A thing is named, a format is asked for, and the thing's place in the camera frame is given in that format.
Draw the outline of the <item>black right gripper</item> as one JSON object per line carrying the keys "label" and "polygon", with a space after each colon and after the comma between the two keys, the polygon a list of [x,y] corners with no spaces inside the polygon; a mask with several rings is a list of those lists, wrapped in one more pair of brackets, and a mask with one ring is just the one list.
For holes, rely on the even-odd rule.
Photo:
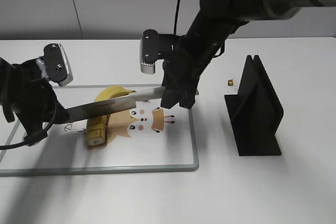
{"label": "black right gripper", "polygon": [[184,36],[162,35],[161,58],[164,60],[162,86],[166,87],[161,107],[179,105],[191,109],[198,95],[197,86],[201,74],[210,63],[208,48],[198,40]]}

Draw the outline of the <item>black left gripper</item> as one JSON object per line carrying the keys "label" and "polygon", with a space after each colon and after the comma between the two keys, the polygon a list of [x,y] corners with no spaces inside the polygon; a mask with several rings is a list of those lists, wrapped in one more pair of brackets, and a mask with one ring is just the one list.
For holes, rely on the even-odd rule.
{"label": "black left gripper", "polygon": [[17,116],[24,129],[24,140],[43,140],[53,124],[69,120],[49,81],[41,77],[36,59],[10,64],[1,58],[1,106],[7,122]]}

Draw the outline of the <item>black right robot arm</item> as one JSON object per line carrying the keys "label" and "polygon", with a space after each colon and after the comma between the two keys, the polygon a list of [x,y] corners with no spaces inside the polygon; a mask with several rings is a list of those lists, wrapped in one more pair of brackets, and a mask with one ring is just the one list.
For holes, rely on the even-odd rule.
{"label": "black right robot arm", "polygon": [[165,92],[161,107],[194,105],[202,72],[225,40],[253,21],[287,20],[304,7],[333,7],[335,0],[199,0],[199,11],[163,62]]}

